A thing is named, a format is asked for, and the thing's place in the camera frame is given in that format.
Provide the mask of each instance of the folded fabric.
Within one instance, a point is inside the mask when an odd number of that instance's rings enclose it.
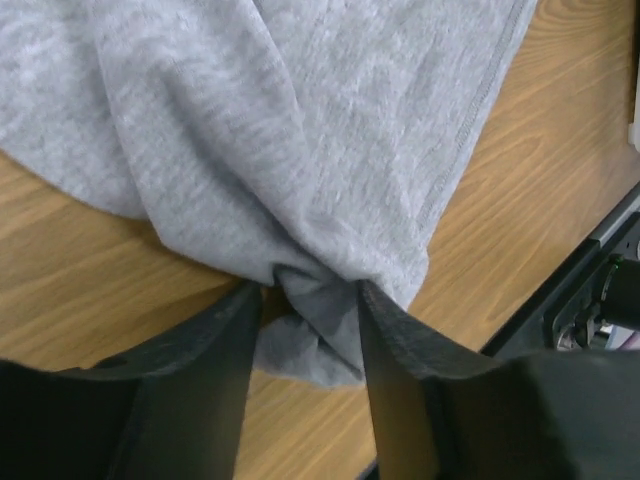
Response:
[[[298,315],[256,364],[363,380],[352,281],[408,307],[535,0],[0,0],[0,148]]]

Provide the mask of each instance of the tabletop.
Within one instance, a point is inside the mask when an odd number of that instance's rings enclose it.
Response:
[[[634,0],[540,0],[435,237],[411,313],[478,349],[640,181],[627,144]],[[162,247],[0,153],[0,356],[89,366],[238,280]],[[281,302],[273,302],[274,316]],[[237,478],[352,479],[375,457],[362,389],[254,372]]]

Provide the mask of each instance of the wooden table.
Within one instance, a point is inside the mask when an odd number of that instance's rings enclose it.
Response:
[[[479,348],[640,181],[627,145],[633,0],[540,0],[430,245],[412,313]],[[0,355],[58,369],[160,333],[235,282],[144,223],[54,191],[0,156]],[[366,394],[256,372],[237,478],[352,479],[374,458]]]

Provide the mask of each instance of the gray shirt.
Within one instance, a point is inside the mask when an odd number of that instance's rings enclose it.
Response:
[[[352,281],[416,295],[535,3],[0,0],[0,148],[281,284],[257,366],[359,383]]]

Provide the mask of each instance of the gray fabric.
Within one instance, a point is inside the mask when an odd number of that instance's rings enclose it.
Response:
[[[416,295],[534,7],[0,0],[0,148],[177,252],[281,283],[300,316],[262,332],[259,367],[359,383],[350,281]]]

